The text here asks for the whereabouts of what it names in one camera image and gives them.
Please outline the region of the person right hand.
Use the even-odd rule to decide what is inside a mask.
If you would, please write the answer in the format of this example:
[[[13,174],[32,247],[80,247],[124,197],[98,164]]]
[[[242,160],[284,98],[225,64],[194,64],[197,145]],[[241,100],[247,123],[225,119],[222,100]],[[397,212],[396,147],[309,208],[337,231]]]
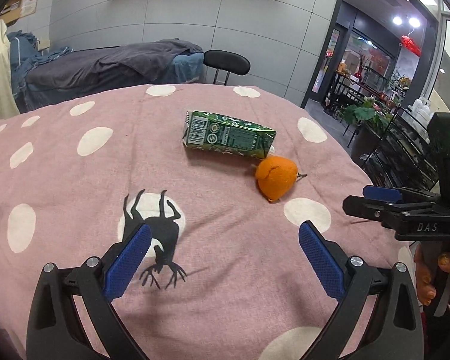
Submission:
[[[437,291],[432,285],[432,273],[425,264],[421,244],[416,248],[414,262],[417,297],[423,305],[428,306],[435,298]],[[438,257],[437,267],[450,274],[450,253],[442,253]]]

